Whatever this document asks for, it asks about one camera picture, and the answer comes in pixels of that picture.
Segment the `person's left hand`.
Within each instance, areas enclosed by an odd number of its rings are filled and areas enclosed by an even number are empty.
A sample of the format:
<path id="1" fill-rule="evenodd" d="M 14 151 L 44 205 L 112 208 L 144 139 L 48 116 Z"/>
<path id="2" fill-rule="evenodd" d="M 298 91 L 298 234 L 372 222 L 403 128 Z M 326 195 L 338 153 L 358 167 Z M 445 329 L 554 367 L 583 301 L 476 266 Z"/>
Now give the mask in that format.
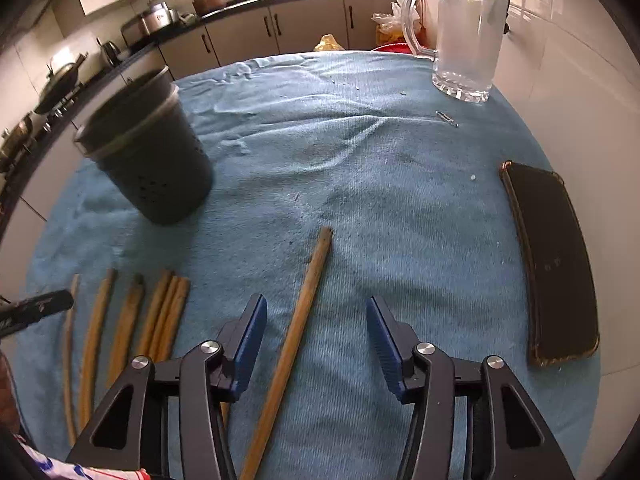
<path id="1" fill-rule="evenodd" d="M 12 434 L 20 432 L 21 421 L 13 395 L 12 382 L 6 358 L 1 356 L 0 362 L 0 420 Z"/>

